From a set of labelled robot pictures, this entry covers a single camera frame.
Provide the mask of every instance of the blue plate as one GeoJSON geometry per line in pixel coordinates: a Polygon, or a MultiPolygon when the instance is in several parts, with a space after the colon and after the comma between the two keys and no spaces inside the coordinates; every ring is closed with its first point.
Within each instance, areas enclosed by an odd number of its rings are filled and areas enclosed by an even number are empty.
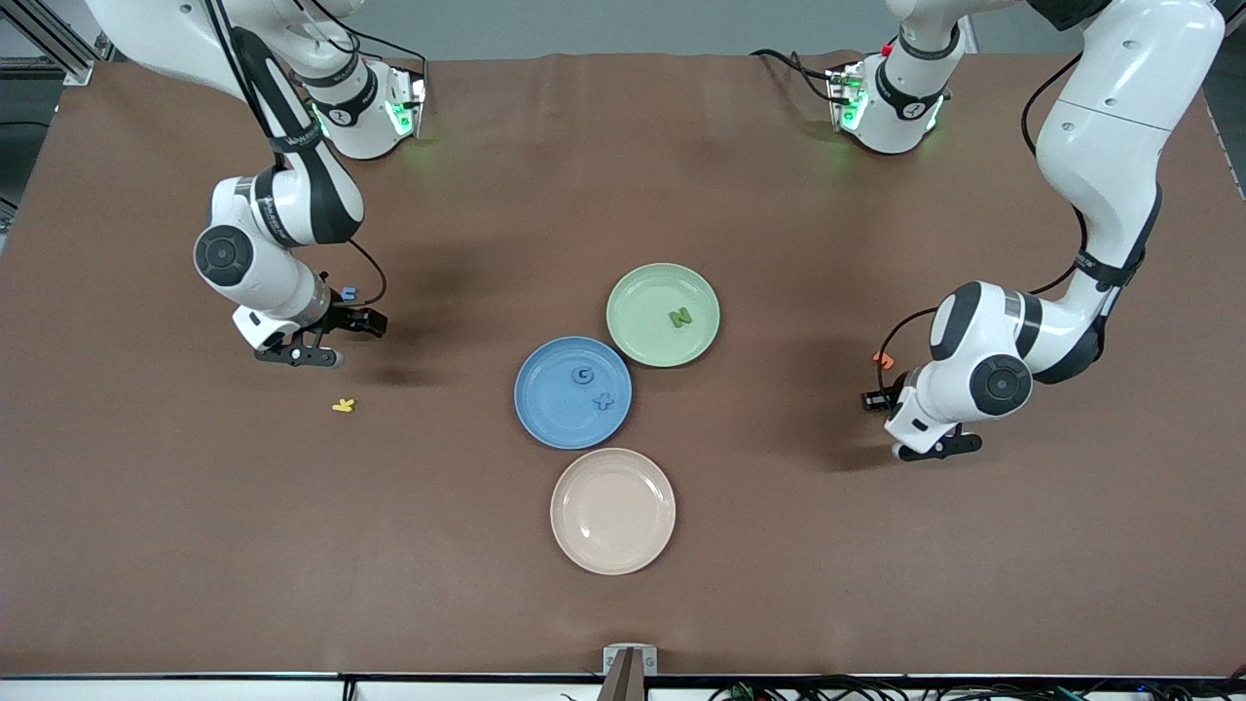
{"type": "Polygon", "coordinates": [[[533,438],[579,451],[606,441],[632,408],[632,376],[593,337],[556,337],[533,350],[515,381],[515,411],[533,438]]]}

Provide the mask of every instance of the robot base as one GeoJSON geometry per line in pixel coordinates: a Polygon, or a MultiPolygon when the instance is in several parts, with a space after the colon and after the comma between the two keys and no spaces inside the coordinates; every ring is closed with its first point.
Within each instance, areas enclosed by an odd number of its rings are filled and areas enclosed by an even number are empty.
{"type": "Polygon", "coordinates": [[[903,153],[916,147],[926,132],[934,128],[946,96],[941,96],[930,110],[922,106],[920,118],[902,120],[878,96],[875,75],[881,64],[882,56],[873,55],[845,66],[842,71],[827,71],[826,88],[834,98],[830,103],[831,125],[835,131],[852,134],[871,151],[903,153]]]}
{"type": "Polygon", "coordinates": [[[354,122],[350,121],[350,112],[340,111],[333,105],[314,101],[310,105],[320,122],[320,131],[343,156],[355,161],[380,158],[404,138],[419,138],[424,103],[427,100],[424,76],[391,67],[383,61],[366,60],[364,65],[374,73],[379,90],[374,101],[354,117],[354,122]]]}

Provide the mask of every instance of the green plate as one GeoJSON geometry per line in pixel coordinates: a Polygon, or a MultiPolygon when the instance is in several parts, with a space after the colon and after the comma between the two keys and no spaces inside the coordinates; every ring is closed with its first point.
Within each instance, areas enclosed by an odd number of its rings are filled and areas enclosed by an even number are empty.
{"type": "Polygon", "coordinates": [[[606,303],[606,324],[619,350],[655,369],[682,366],[704,354],[718,335],[719,319],[714,288],[675,263],[629,271],[606,303]]]}

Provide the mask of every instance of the wire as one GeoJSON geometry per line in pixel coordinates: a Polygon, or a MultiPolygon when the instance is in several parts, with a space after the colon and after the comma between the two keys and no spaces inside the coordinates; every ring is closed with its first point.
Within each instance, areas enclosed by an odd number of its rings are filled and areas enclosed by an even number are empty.
{"type": "MultiPolygon", "coordinates": [[[[299,0],[294,0],[294,5],[298,6],[298,9],[303,12],[303,16],[308,19],[308,22],[312,26],[315,26],[316,34],[319,34],[320,39],[323,39],[329,46],[333,46],[334,49],[336,49],[343,54],[354,54],[359,51],[358,36],[355,36],[354,34],[348,34],[346,36],[350,37],[350,49],[343,49],[341,46],[338,46],[336,41],[329,39],[329,35],[326,35],[324,31],[320,30],[320,27],[318,26],[319,20],[312,16],[312,12],[309,12],[308,9],[303,6],[303,2],[300,2],[299,0]]],[[[359,54],[363,56],[368,56],[369,59],[380,59],[380,56],[378,56],[376,54],[369,54],[368,51],[359,51],[359,54]]]]}
{"type": "Polygon", "coordinates": [[[1108,679],[1106,679],[1106,677],[1104,677],[1104,679],[1101,679],[1101,680],[1096,681],[1096,682],[1094,684],[1094,686],[1091,686],[1090,689],[1088,689],[1088,690],[1083,691],[1083,692],[1082,692],[1082,694],[1079,694],[1078,696],[1080,696],[1080,697],[1083,697],[1083,699],[1088,699],[1088,697],[1089,697],[1089,696],[1090,696],[1091,694],[1094,694],[1095,691],[1099,691],[1099,687],[1100,687],[1100,686],[1103,686],[1103,685],[1105,685],[1105,684],[1108,684],[1108,679]]]}
{"type": "Polygon", "coordinates": [[[770,56],[771,59],[779,59],[780,61],[782,61],[785,66],[787,66],[794,71],[802,71],[809,77],[819,77],[819,78],[826,77],[826,73],[820,73],[817,71],[806,68],[802,65],[796,64],[787,56],[784,56],[782,54],[775,51],[774,49],[758,49],[756,51],[749,54],[749,56],[770,56]]]}
{"type": "Polygon", "coordinates": [[[789,68],[799,72],[800,77],[805,78],[805,85],[807,85],[809,88],[814,91],[814,95],[817,95],[822,100],[826,100],[827,102],[834,102],[836,105],[847,105],[849,103],[849,101],[845,100],[844,97],[832,97],[832,96],[822,92],[821,90],[819,90],[817,86],[814,85],[814,78],[816,77],[819,80],[826,80],[826,71],[840,70],[840,68],[842,68],[842,67],[845,67],[845,66],[847,66],[850,64],[855,64],[856,61],[847,61],[847,62],[844,62],[844,64],[837,64],[837,65],[830,66],[830,67],[825,68],[824,71],[819,72],[819,71],[815,71],[815,70],[811,70],[811,68],[806,68],[805,64],[802,64],[800,61],[800,55],[796,54],[795,51],[791,52],[791,56],[784,56],[782,54],[775,51],[774,49],[758,49],[756,51],[749,54],[749,56],[771,56],[774,59],[779,59],[780,61],[782,61],[782,64],[785,66],[787,66],[789,68]]]}
{"type": "Polygon", "coordinates": [[[746,682],[746,681],[738,681],[738,682],[733,684],[731,686],[724,686],[724,687],[716,690],[714,694],[710,694],[710,696],[709,696],[709,699],[706,701],[718,701],[719,697],[723,696],[724,692],[728,694],[728,696],[726,696],[726,699],[724,701],[730,701],[730,700],[733,700],[733,699],[736,697],[735,691],[739,691],[741,695],[745,695],[750,700],[758,700],[758,701],[789,701],[786,696],[784,696],[782,694],[780,694],[779,690],[776,690],[773,686],[765,686],[765,685],[754,684],[754,682],[746,682]]]}
{"type": "MultiPolygon", "coordinates": [[[[1082,54],[1078,54],[1068,64],[1064,64],[1058,71],[1055,71],[1054,73],[1052,73],[1050,77],[1048,77],[1047,80],[1044,80],[1043,83],[1039,85],[1038,88],[1034,90],[1034,92],[1029,96],[1029,100],[1025,101],[1025,106],[1022,107],[1022,110],[1020,110],[1020,137],[1025,142],[1025,148],[1029,148],[1030,156],[1035,156],[1035,157],[1038,156],[1038,147],[1034,144],[1034,139],[1033,139],[1033,137],[1029,133],[1029,111],[1034,107],[1034,102],[1038,101],[1039,96],[1042,96],[1043,92],[1047,91],[1047,88],[1052,87],[1052,85],[1054,85],[1055,81],[1060,80],[1060,76],[1063,76],[1064,73],[1069,72],[1069,70],[1072,70],[1073,66],[1075,66],[1078,64],[1078,61],[1080,61],[1080,60],[1082,60],[1082,54]]],[[[1073,213],[1078,218],[1078,228],[1080,229],[1080,234],[1082,234],[1082,245],[1080,247],[1084,249],[1087,247],[1087,239],[1089,238],[1089,232],[1087,230],[1087,219],[1085,219],[1085,215],[1082,213],[1082,210],[1078,209],[1077,207],[1073,207],[1073,213]]],[[[1055,285],[1060,284],[1062,281],[1069,279],[1069,276],[1077,269],[1078,269],[1077,263],[1070,264],[1068,268],[1064,269],[1063,273],[1060,273],[1059,276],[1057,276],[1055,279],[1053,279],[1052,281],[1049,281],[1049,283],[1047,283],[1047,284],[1044,284],[1042,286],[1037,286],[1034,289],[1030,289],[1029,294],[1042,294],[1042,293],[1044,293],[1044,291],[1054,288],[1055,285]]],[[[886,385],[885,385],[885,382],[882,380],[882,356],[883,356],[883,354],[887,352],[887,344],[891,342],[891,339],[895,337],[896,334],[900,332],[900,329],[905,327],[906,324],[908,324],[910,321],[912,321],[915,319],[920,319],[921,316],[925,316],[927,314],[932,314],[936,310],[938,310],[938,306],[931,306],[928,309],[922,309],[921,311],[916,311],[916,313],[912,313],[912,314],[905,316],[903,320],[901,320],[898,324],[896,324],[895,326],[892,326],[891,332],[887,334],[887,336],[882,340],[882,345],[878,347],[878,361],[875,364],[875,367],[878,371],[878,374],[877,374],[877,376],[878,376],[878,395],[882,396],[882,403],[887,408],[887,411],[891,411],[891,408],[892,408],[891,407],[891,398],[887,397],[887,388],[886,388],[886,385]]],[[[939,701],[941,697],[942,697],[942,694],[939,696],[936,696],[936,701],[939,701]]]]}
{"type": "Polygon", "coordinates": [[[1080,61],[1080,60],[1082,60],[1082,54],[1078,54],[1068,64],[1064,64],[1064,66],[1060,67],[1060,70],[1058,70],[1054,73],[1052,73],[1052,77],[1049,77],[1045,81],[1043,81],[1043,85],[1038,86],[1038,90],[1035,90],[1034,93],[1029,96],[1029,100],[1025,101],[1025,106],[1020,108],[1020,137],[1023,139],[1025,139],[1025,148],[1029,148],[1029,154],[1030,156],[1035,156],[1038,153],[1037,148],[1034,147],[1034,139],[1029,137],[1029,111],[1030,111],[1030,108],[1034,107],[1034,102],[1038,101],[1038,97],[1040,95],[1043,95],[1043,92],[1047,92],[1048,87],[1052,87],[1052,85],[1055,81],[1060,80],[1060,76],[1063,76],[1064,73],[1069,72],[1069,68],[1072,68],[1073,66],[1078,65],[1078,61],[1080,61]]]}
{"type": "MultiPolygon", "coordinates": [[[[217,40],[221,42],[221,50],[226,55],[226,61],[229,64],[229,70],[234,75],[234,80],[238,81],[238,88],[242,90],[243,98],[247,101],[247,106],[250,107],[252,116],[259,122],[259,128],[264,131],[264,136],[268,138],[273,137],[273,129],[268,127],[268,120],[264,118],[263,111],[259,108],[259,98],[255,97],[255,91],[250,85],[250,81],[243,76],[242,67],[238,65],[238,60],[233,52],[233,40],[228,36],[227,30],[232,29],[233,25],[229,24],[229,15],[226,12],[223,0],[208,0],[204,2],[208,10],[208,19],[212,20],[212,29],[217,34],[217,40]]],[[[273,153],[273,168],[277,171],[285,168],[285,162],[282,161],[280,153],[273,153]]]]}
{"type": "Polygon", "coordinates": [[[320,4],[320,0],[308,0],[308,1],[312,2],[313,5],[315,5],[318,10],[320,10],[321,12],[324,12],[324,16],[329,17],[329,21],[331,21],[333,24],[335,24],[335,25],[340,26],[341,29],[349,31],[350,34],[355,35],[356,37],[368,39],[370,41],[375,41],[378,44],[383,44],[385,46],[389,46],[390,49],[397,49],[399,51],[402,51],[402,52],[406,52],[406,54],[410,54],[410,55],[415,56],[416,59],[420,60],[420,75],[424,75],[424,76],[427,75],[427,72],[429,72],[429,59],[424,54],[420,54],[419,51],[415,51],[414,49],[407,49],[405,46],[399,46],[397,44],[394,44],[392,41],[388,41],[388,40],[380,39],[378,36],[373,36],[370,34],[364,34],[364,32],[361,32],[361,31],[359,31],[356,29],[353,29],[351,26],[346,25],[346,22],[344,22],[344,21],[339,20],[336,16],[334,16],[333,12],[330,12],[329,10],[325,10],[324,5],[320,4]]]}
{"type": "Polygon", "coordinates": [[[351,238],[346,243],[354,245],[355,250],[359,250],[364,255],[364,258],[368,258],[368,261],[371,263],[373,268],[376,269],[376,274],[380,275],[381,278],[381,290],[378,291],[376,296],[373,296],[371,299],[365,299],[363,301],[354,301],[350,304],[336,304],[336,306],[353,309],[355,306],[366,306],[369,304],[375,304],[380,301],[381,298],[385,296],[385,291],[389,289],[389,278],[385,276],[385,270],[381,268],[380,263],[376,261],[376,258],[373,258],[371,253],[369,253],[363,245],[356,243],[354,238],[351,238]]]}

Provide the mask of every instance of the plate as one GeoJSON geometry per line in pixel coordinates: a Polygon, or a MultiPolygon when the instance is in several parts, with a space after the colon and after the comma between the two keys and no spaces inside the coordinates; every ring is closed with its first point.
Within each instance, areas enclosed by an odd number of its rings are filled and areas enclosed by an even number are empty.
{"type": "Polygon", "coordinates": [[[695,270],[642,265],[614,285],[606,303],[611,337],[629,359],[655,369],[694,361],[718,335],[718,295],[695,270]]]}
{"type": "Polygon", "coordinates": [[[675,529],[675,494],[653,461],[602,448],[562,473],[549,524],[573,563],[599,575],[625,575],[665,549],[675,529]]]}
{"type": "Polygon", "coordinates": [[[533,438],[579,451],[606,441],[632,407],[623,359],[596,337],[556,337],[533,350],[515,381],[515,411],[533,438]]]}

